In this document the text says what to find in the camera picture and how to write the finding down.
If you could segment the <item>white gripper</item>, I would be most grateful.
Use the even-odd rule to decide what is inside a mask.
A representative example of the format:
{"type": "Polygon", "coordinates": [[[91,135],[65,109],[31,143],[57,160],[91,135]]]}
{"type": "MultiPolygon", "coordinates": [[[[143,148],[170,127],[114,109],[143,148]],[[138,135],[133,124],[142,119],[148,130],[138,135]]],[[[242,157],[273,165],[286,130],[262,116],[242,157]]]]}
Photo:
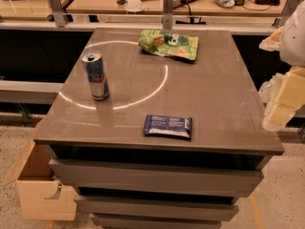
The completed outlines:
{"type": "Polygon", "coordinates": [[[267,52],[279,51],[282,61],[299,66],[275,77],[262,126],[267,131],[277,132],[305,104],[305,1],[297,6],[283,28],[261,41],[259,48],[267,52]]]}

